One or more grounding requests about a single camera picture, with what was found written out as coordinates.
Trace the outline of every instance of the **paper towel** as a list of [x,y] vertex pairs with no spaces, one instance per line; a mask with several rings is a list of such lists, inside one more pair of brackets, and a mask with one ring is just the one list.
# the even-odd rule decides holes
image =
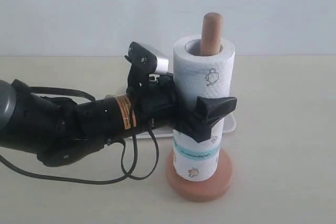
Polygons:
[[[235,58],[234,45],[222,39],[221,52],[213,56],[197,56],[201,35],[187,36],[174,45],[174,82],[177,93],[190,110],[196,107],[197,96],[228,97]],[[174,131],[173,163],[177,174],[190,181],[204,181],[217,169],[224,119],[212,129],[211,138],[196,143]]]

